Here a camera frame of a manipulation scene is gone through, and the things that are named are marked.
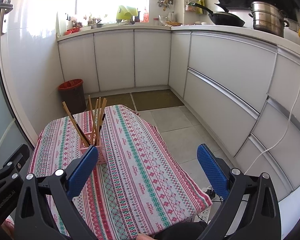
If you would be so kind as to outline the white kitchen cabinets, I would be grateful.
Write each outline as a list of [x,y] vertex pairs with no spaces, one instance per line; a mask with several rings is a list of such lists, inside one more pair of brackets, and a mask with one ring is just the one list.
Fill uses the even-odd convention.
[[279,199],[300,187],[300,45],[226,26],[125,26],[58,40],[63,75],[91,94],[168,86],[244,172]]

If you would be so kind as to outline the right olive floor mat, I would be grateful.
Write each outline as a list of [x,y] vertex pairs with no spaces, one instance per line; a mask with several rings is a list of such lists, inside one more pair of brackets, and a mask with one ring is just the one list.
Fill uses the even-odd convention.
[[179,107],[184,105],[170,89],[134,92],[132,93],[132,97],[138,111]]

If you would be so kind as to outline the stainless steel steamer pot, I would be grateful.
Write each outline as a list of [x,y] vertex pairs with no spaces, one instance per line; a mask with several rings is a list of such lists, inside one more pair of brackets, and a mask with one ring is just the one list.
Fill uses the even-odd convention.
[[285,20],[287,14],[283,10],[261,1],[252,2],[250,9],[253,29],[284,37],[284,29],[289,27],[289,22]]

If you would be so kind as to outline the black wok pan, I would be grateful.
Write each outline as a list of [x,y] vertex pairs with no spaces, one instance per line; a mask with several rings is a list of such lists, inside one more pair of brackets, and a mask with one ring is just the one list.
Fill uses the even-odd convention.
[[245,25],[245,22],[239,18],[238,16],[230,13],[228,9],[224,8],[224,12],[213,12],[209,8],[198,4],[198,3],[189,3],[191,6],[198,7],[200,9],[206,10],[208,12],[208,16],[210,20],[215,25],[227,25],[227,26],[233,26],[233,27],[243,27]]

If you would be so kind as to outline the red dish on counter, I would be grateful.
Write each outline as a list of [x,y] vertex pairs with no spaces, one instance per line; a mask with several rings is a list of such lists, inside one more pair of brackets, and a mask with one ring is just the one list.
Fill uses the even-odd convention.
[[73,33],[77,33],[77,32],[79,32],[79,31],[80,31],[79,28],[72,28],[72,29],[69,29],[69,30],[65,31],[65,32],[64,32],[64,36],[65,36],[65,35],[70,35],[70,34],[73,34]]

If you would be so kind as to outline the light wooden chopstick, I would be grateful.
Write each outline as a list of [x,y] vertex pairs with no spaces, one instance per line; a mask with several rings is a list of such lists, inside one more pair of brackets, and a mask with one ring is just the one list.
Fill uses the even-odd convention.
[[95,143],[95,134],[96,134],[96,119],[97,119],[97,112],[98,112],[98,101],[99,99],[96,99],[95,103],[95,109],[93,114],[93,128],[91,132],[91,144],[94,145]]

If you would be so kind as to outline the white power strip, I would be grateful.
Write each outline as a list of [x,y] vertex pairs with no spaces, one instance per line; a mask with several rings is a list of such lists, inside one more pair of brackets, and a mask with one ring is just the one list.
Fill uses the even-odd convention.
[[[214,200],[216,197],[216,193],[213,190],[212,186],[202,188],[202,190],[210,197],[211,200]],[[210,216],[211,207],[208,207],[198,215],[196,215],[193,219],[194,222],[205,222],[208,223]]]

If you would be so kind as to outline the red bottle on counter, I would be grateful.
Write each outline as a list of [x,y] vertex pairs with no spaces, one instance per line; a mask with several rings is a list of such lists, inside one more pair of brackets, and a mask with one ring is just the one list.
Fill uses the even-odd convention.
[[149,11],[148,8],[145,7],[143,10],[143,23],[148,23],[149,22]]

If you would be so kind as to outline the patterned woven tablecloth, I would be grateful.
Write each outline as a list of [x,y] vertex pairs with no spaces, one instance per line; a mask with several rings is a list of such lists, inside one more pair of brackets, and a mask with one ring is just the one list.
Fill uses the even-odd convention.
[[212,205],[155,126],[124,105],[104,112],[101,160],[73,200],[98,239],[154,235]]

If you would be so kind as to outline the green plastic appliance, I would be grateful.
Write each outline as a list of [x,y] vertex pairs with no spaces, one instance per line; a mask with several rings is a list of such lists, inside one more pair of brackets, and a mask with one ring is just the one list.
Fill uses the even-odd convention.
[[116,21],[117,23],[130,21],[135,16],[138,16],[138,10],[136,8],[120,5],[116,15]]

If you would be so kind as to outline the pink perforated utensil holder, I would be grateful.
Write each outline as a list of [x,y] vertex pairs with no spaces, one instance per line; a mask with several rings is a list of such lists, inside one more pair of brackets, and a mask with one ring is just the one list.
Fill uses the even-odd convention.
[[[98,161],[97,165],[106,164],[106,148],[103,141],[103,135],[102,133],[99,135],[99,143],[96,146],[98,150]],[[84,144],[82,139],[79,140],[79,151],[83,154],[87,150],[87,146]]]

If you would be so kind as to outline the dark black chopstick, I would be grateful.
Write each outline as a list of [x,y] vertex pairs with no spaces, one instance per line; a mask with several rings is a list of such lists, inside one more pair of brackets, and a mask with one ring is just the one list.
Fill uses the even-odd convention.
[[95,146],[97,146],[97,145],[100,144],[100,141],[101,141],[101,130],[102,130],[102,125],[103,125],[105,117],[106,117],[106,114],[104,113],[103,116],[102,116],[102,119],[100,121],[99,130],[98,130],[98,137],[95,140]]

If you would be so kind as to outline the red brown trash bin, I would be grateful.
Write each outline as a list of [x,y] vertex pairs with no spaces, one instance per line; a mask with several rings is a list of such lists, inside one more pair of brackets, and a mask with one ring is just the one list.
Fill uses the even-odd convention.
[[58,86],[58,92],[71,114],[82,113],[86,109],[83,80],[73,79]]

